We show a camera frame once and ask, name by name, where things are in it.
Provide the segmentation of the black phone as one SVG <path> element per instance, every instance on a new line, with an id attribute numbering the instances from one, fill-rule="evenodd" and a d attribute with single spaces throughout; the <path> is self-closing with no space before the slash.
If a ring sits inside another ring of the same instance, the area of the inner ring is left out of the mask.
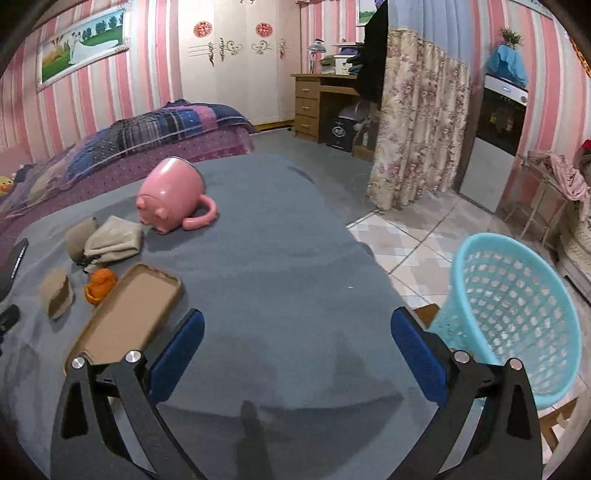
<path id="1" fill-rule="evenodd" d="M 24 238 L 10 251 L 6 262 L 1 267 L 0 301 L 3 301 L 12 289 L 20 264 L 24 258 L 29 241 Z"/>

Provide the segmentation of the metal side table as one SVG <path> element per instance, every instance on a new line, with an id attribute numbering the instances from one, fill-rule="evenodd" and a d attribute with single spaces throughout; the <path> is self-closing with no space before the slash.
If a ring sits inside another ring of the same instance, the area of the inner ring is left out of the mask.
<path id="1" fill-rule="evenodd" d="M 504 207 L 504 222 L 523 221 L 516 235 L 518 240 L 524 240 L 533 227 L 533 234 L 541 234 L 540 243 L 545 247 L 570 201 L 548 161 L 530 160 L 524 155 L 517 159 L 519 169 Z"/>

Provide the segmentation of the black hanging coat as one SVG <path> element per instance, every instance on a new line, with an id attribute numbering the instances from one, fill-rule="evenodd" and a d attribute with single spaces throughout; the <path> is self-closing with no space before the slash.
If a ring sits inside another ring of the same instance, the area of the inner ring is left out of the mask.
<path id="1" fill-rule="evenodd" d="M 361 70 L 356 74 L 356 92 L 367 101 L 380 105 L 384 90 L 388 52 L 388 2 L 380 1 L 377 11 L 365 26 Z"/>

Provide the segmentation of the orange peel piece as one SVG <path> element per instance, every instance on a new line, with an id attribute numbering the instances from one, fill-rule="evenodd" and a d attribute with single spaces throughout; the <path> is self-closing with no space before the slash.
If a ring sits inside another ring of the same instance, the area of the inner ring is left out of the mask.
<path id="1" fill-rule="evenodd" d="M 117 275 L 108 268 L 101 268 L 88 276 L 84 287 L 85 300 L 98 306 L 111 292 L 118 281 Z"/>

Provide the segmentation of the water dispenser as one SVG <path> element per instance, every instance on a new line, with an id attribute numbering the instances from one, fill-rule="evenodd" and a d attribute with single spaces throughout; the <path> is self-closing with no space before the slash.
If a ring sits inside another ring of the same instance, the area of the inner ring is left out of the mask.
<path id="1" fill-rule="evenodd" d="M 496 212 L 520 145 L 528 91 L 487 74 L 476 136 L 460 195 L 483 210 Z"/>

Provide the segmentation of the pink pig mug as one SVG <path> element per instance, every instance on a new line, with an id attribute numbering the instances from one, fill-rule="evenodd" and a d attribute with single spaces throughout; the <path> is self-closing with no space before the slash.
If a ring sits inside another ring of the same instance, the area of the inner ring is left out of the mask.
<path id="1" fill-rule="evenodd" d="M 139 221 L 160 234 L 211 225 L 218 216 L 204 177 L 180 157 L 163 159 L 148 174 L 135 200 Z"/>

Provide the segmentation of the framed wedding picture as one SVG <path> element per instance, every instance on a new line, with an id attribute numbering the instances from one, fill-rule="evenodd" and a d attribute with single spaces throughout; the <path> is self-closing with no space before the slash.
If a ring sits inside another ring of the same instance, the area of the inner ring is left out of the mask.
<path id="1" fill-rule="evenodd" d="M 105 9 L 41 42 L 37 49 L 37 90 L 94 62 L 127 51 L 130 39 L 125 20 L 130 10 L 130 1 Z"/>

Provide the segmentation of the blue cloth with plant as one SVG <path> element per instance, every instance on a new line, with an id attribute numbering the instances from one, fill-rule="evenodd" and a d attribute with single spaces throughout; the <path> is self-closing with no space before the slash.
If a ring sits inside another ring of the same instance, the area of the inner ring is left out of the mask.
<path id="1" fill-rule="evenodd" d="M 526 88 L 529 78 L 518 51 L 522 45 L 522 36 L 512 29 L 504 27 L 501 29 L 501 39 L 502 41 L 486 62 L 487 71 L 521 88 Z"/>

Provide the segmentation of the tan phone case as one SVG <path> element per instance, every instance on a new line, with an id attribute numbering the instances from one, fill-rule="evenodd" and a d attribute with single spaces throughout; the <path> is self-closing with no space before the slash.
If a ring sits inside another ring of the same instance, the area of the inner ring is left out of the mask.
<path id="1" fill-rule="evenodd" d="M 64 361 L 68 372 L 74 359 L 89 363 L 120 361 L 130 350 L 142 350 L 167 319 L 183 293 L 176 275 L 136 263 L 96 307 Z"/>

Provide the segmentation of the yellow duck plush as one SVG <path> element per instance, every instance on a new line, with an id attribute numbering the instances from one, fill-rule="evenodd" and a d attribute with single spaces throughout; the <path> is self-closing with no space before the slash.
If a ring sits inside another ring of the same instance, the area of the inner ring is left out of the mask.
<path id="1" fill-rule="evenodd" d="M 0 177 L 0 196 L 3 197 L 7 195 L 13 188 L 14 183 L 13 180 L 6 176 Z"/>

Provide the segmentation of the beige cloth pouch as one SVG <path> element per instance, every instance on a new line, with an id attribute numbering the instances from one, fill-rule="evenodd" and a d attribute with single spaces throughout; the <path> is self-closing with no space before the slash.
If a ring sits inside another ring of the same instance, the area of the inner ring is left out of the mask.
<path id="1" fill-rule="evenodd" d="M 111 215 L 85 241 L 77 266 L 90 273 L 138 255 L 142 248 L 143 226 Z"/>

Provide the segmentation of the white wardrobe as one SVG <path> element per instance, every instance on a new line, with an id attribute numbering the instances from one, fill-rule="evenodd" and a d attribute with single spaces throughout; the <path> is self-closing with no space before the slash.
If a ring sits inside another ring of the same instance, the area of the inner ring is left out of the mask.
<path id="1" fill-rule="evenodd" d="M 182 97 L 221 103 L 260 126 L 294 120 L 301 14 L 294 1 L 180 1 Z"/>

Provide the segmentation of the wooden desk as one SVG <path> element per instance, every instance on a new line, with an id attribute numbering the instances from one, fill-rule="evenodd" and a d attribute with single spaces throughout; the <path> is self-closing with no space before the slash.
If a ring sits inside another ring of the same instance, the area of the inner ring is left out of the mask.
<path id="1" fill-rule="evenodd" d="M 335 117 L 355 119 L 351 153 L 372 162 L 379 127 L 378 105 L 356 92 L 356 77 L 337 74 L 294 74 L 294 133 L 298 138 L 325 144 L 327 127 Z"/>

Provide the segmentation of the turquoise plastic basket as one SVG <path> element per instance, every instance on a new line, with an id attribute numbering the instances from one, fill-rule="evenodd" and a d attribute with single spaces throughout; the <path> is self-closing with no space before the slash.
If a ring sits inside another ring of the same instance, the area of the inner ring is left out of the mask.
<path id="1" fill-rule="evenodd" d="M 580 367 L 579 320 L 561 278 L 504 235 L 479 233 L 462 243 L 450 292 L 428 329 L 480 363 L 521 360 L 540 410 L 568 393 Z"/>

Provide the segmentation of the floral curtain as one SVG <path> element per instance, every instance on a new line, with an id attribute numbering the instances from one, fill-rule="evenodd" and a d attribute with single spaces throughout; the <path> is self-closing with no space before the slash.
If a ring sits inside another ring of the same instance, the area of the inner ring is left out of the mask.
<path id="1" fill-rule="evenodd" d="M 385 82 L 367 194 L 382 211 L 455 181 L 471 96 L 467 64 L 410 29 L 388 31 Z"/>

